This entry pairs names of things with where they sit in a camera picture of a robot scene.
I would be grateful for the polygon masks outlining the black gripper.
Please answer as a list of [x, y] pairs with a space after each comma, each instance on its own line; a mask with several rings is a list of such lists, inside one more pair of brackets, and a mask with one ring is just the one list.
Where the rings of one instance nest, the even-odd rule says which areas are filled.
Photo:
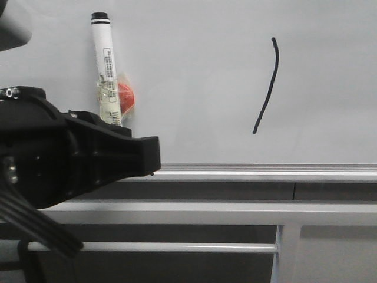
[[133, 138], [96, 114], [62, 113], [43, 89], [1, 89], [1, 156], [17, 191], [38, 209], [161, 169], [157, 136]]

